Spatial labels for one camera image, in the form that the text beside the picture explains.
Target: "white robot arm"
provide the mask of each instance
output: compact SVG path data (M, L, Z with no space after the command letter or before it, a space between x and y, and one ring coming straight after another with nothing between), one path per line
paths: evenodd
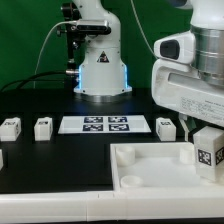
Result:
M152 95L158 105L224 127L224 1L172 1L193 8L191 30L158 40Z
M79 69L77 96L94 101L110 102L131 92L127 85L127 68L121 61L121 25L119 19L102 7L101 0L73 0L84 20L107 21L109 35L86 37L85 60Z

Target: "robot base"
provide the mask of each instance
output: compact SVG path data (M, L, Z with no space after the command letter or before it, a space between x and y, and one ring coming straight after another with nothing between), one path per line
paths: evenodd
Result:
M124 92L118 95L110 96L110 95L87 95L83 93L74 93L76 99L81 99L93 103L111 103L111 102L117 102L122 101L130 98L132 96L132 91Z

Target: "robot logo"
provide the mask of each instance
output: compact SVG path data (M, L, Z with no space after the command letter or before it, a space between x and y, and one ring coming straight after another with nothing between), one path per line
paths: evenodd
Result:
M100 55L98 61L99 63L110 63L108 60L108 57L106 55L106 53L103 51L102 54Z

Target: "robot camera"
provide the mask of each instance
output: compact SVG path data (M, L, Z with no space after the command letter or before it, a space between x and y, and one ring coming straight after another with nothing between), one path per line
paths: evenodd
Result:
M78 20L77 30L85 33L108 34L110 31L107 20Z

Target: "cube with marker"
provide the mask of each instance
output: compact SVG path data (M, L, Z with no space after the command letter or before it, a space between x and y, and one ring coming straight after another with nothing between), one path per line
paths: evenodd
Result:
M224 131L205 127L194 134L196 172L210 181L224 175Z
M170 119L156 119L156 133L161 141L176 141L176 126Z
M0 126L0 139L5 141L16 141L21 132L21 120L18 117L6 119Z
M39 118L34 126L35 141L49 141L53 132L52 118Z

